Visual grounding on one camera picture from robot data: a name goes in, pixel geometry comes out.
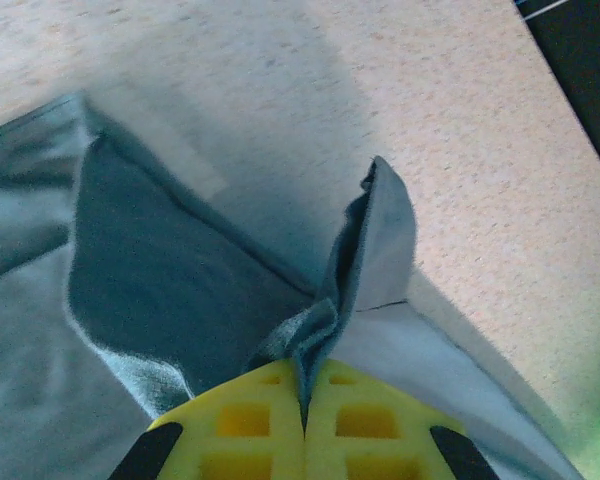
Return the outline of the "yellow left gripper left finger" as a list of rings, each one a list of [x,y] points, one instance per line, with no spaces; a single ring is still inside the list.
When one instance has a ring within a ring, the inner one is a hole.
[[[280,360],[154,420],[107,480],[305,480],[295,375]]]

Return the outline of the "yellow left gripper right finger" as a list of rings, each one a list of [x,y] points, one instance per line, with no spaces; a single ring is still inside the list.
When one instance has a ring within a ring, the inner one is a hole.
[[[305,431],[306,480],[500,480],[463,424],[329,360]]]

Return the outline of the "grey t-shirt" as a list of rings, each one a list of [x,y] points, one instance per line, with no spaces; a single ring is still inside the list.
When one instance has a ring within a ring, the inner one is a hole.
[[[460,421],[500,480],[583,480],[507,391],[407,300],[415,219],[375,158],[314,280],[186,186],[166,125],[81,94],[0,126],[0,480],[107,480],[150,424],[288,360],[304,431],[335,360]]]

